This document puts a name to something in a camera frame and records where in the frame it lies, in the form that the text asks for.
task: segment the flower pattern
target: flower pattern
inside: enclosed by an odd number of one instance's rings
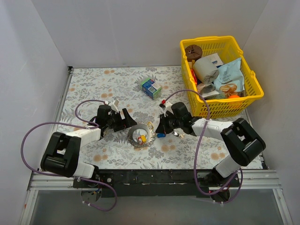
[[[150,99],[140,90],[144,77],[151,77],[162,86],[161,96]],[[60,121],[85,126],[75,117],[74,109],[87,99],[113,101],[118,99],[119,110],[127,108],[131,117],[138,123],[151,121],[159,124],[162,99],[177,90],[184,89],[181,68],[175,67],[121,67],[121,68],[79,68],[74,69]],[[187,93],[181,92],[170,99],[171,103],[183,102],[190,110]],[[79,116],[90,120],[97,114],[98,104],[89,102],[79,109]],[[239,117],[247,118],[242,112],[239,116],[220,118],[219,121],[232,121]],[[58,131],[70,132],[76,128],[59,126]],[[172,134],[156,138],[153,145],[134,149],[127,142],[128,129],[107,134],[102,140],[84,146],[80,158],[102,169],[192,169],[198,137],[184,135],[183,139]],[[197,168],[212,169],[228,155],[223,141],[204,137],[199,150]],[[248,169],[261,169],[257,157]]]

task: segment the blue object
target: blue object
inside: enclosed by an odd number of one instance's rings
[[[165,134],[157,134],[158,138],[165,137],[165,136],[166,136]]]

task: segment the white wall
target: white wall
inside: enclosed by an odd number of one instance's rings
[[[295,224],[300,224],[300,0],[269,0],[244,54],[265,96],[250,107]]]
[[[233,35],[241,47],[268,0],[32,0],[68,66],[179,65],[179,43]]]
[[[20,145],[34,125],[52,121],[67,66],[30,0],[0,2],[0,224],[17,224],[31,171]],[[25,156],[39,165],[50,127],[25,144]]]

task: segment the yellow plastic crate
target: yellow plastic crate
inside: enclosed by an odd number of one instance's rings
[[[246,97],[232,99],[208,100],[210,107],[210,117],[220,118],[238,115],[243,109],[248,107],[255,100],[263,97],[263,90],[259,85],[254,71],[250,70],[238,43],[232,36],[211,36],[199,37],[195,39],[186,39],[180,42],[181,48],[181,72],[183,81],[187,89],[197,91],[193,82],[192,74],[188,65],[185,48],[189,45],[198,45],[202,48],[203,56],[218,53],[221,60],[225,63],[231,62],[237,58],[241,60],[241,72],[245,79]],[[207,116],[207,108],[204,102],[192,92],[188,92],[189,102],[191,104],[193,116]]]

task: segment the brown round object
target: brown round object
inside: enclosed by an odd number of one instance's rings
[[[185,51],[188,62],[191,62],[192,60],[197,61],[202,57],[202,48],[200,46],[190,45],[186,47]]]

